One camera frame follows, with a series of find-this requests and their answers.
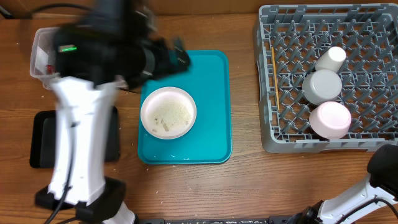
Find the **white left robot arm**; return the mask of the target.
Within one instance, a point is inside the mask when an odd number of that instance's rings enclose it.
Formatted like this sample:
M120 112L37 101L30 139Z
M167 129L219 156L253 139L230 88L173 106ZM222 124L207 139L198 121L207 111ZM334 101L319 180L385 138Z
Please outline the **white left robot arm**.
M102 0L54 33L55 166L35 204L56 215L74 209L85 223L137 223L124 203L126 184L105 176L104 162L118 77L129 88L185 72L182 42L152 39L154 16L144 1Z

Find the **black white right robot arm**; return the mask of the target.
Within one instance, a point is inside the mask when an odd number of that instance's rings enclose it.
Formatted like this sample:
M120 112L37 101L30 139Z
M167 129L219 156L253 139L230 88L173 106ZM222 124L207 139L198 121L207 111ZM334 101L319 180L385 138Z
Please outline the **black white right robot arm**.
M339 196L321 200L288 219L288 223L354 223L373 211L397 209L397 146L386 144L370 158L367 176Z

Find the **grey bowl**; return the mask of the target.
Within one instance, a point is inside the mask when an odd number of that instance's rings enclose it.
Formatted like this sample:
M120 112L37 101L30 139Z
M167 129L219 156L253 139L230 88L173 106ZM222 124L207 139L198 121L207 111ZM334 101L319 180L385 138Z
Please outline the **grey bowl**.
M319 70L307 75L303 81L304 97L314 105L335 101L342 89L340 77L331 70Z

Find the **large white plate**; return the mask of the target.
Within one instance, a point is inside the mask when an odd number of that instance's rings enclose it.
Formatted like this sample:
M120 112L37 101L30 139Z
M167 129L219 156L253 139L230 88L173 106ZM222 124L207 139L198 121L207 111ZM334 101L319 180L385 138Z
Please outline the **large white plate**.
M185 90L163 87L150 93L141 105L140 119L144 129L156 138L177 139L192 129L197 106Z

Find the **white paper cup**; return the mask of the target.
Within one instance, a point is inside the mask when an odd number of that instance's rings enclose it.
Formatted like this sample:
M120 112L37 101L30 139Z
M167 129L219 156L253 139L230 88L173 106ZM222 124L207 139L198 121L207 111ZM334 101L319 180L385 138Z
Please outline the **white paper cup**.
M316 62L315 70L331 70L337 73L346 60L346 52L341 47L331 47Z

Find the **wooden chopstick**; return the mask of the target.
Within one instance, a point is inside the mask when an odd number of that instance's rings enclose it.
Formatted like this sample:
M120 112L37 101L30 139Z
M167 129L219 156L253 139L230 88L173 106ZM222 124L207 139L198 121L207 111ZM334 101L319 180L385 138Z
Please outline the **wooden chopstick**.
M279 112L280 110L279 89L278 89L278 78L277 78L276 64L275 64L274 47L271 47L271 58L272 58L272 72L274 77L275 100L276 100L277 110Z

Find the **red snack wrapper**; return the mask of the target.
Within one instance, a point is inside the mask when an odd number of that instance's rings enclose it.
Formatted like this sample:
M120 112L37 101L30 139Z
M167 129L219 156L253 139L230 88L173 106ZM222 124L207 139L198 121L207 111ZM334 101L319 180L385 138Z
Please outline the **red snack wrapper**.
M48 64L46 66L46 74L47 75L52 75L55 73L55 67L53 65Z

